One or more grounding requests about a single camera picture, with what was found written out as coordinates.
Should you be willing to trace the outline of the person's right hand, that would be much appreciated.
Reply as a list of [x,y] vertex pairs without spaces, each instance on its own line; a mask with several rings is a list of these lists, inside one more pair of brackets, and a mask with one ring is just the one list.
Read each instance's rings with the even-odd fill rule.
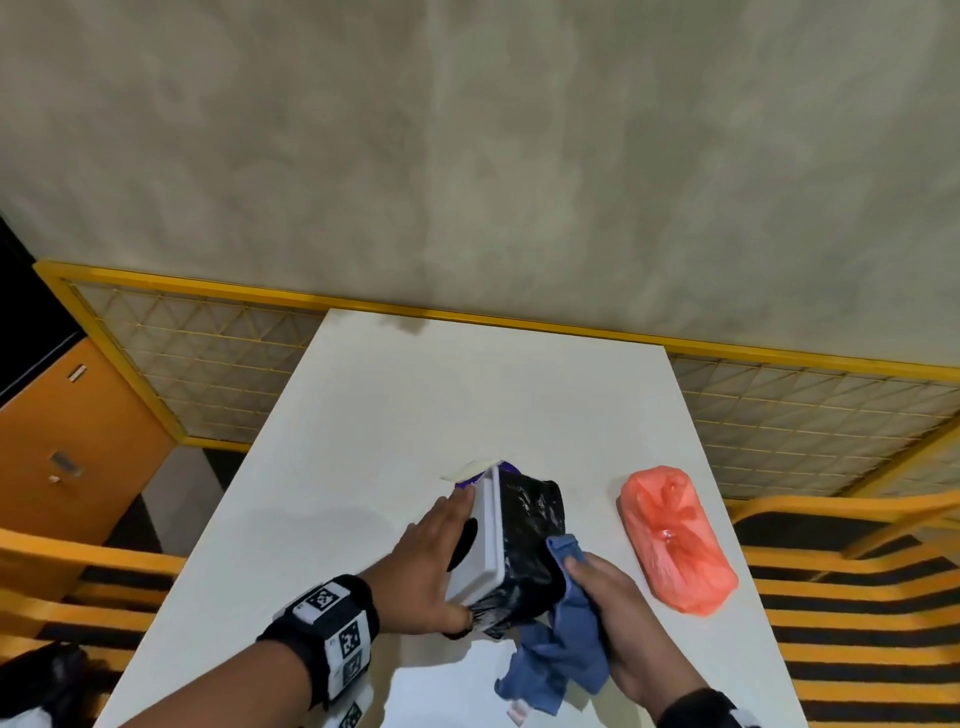
[[637,583],[626,573],[625,598],[599,610],[610,675],[619,690],[656,721],[675,700],[707,681],[668,635]]

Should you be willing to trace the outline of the person's left hand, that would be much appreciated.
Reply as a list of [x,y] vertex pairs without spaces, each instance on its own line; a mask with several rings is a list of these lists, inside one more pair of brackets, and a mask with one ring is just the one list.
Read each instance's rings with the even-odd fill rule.
[[454,488],[439,497],[418,522],[407,526],[391,552],[361,573],[382,634],[430,635],[432,605],[459,604],[446,599],[448,566],[472,516],[474,500],[474,486]]

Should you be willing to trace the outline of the blue cloth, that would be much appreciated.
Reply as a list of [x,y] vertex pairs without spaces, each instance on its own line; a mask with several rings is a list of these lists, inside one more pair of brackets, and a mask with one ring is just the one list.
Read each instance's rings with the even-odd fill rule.
[[561,597],[549,608],[547,623],[519,626],[518,648],[494,684],[516,728],[534,712],[556,717],[570,683],[595,697],[611,676],[594,602],[567,568],[569,559],[585,562],[580,544],[572,534],[548,537],[545,544],[562,577]]

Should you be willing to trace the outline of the white box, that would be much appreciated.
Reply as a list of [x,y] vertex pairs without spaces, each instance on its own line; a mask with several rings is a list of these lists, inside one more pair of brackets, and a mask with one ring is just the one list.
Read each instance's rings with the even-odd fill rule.
[[473,631],[499,640],[564,594],[564,577],[547,548],[549,538],[567,532],[560,485],[505,460],[473,461],[442,479],[474,489],[447,568],[445,600],[471,611]]

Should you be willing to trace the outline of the person's left forearm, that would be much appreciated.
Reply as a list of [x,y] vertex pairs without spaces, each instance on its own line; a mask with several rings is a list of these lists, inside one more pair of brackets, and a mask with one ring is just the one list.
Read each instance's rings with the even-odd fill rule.
[[258,641],[121,728],[297,728],[311,698],[298,655],[280,642]]

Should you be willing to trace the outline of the orange plastic bag package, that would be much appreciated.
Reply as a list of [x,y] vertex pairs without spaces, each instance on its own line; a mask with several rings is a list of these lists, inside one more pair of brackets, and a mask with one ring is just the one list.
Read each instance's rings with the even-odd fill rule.
[[621,486],[623,528],[652,595],[674,611],[709,617],[739,586],[691,478],[677,467],[632,473]]

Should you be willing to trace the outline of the black wrist band with markers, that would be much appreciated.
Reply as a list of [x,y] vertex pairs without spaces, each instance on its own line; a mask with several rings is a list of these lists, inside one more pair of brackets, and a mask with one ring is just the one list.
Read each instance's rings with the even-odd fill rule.
[[762,724],[723,692],[702,687],[669,705],[655,721],[655,728],[762,728]]
[[361,728],[373,705],[368,675],[380,620],[369,584],[343,574],[307,589],[277,612],[256,641],[277,643],[303,665],[320,728]]

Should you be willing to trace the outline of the yellow slatted bench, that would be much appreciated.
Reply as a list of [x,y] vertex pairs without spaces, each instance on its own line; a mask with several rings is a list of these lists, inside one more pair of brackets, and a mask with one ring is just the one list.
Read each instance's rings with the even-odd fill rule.
[[960,491],[725,504],[810,728],[960,728]]
[[185,565],[0,528],[0,664],[62,637],[123,672]]

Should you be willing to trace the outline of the black object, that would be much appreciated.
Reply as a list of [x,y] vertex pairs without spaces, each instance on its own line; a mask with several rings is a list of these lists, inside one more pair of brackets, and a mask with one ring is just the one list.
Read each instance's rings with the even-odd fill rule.
[[90,728],[92,662],[51,642],[0,664],[0,728]]

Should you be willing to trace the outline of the orange cabinet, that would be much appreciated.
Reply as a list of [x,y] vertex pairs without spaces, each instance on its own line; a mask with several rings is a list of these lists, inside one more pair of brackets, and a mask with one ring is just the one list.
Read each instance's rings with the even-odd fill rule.
[[174,447],[84,338],[0,408],[0,530],[100,547]]

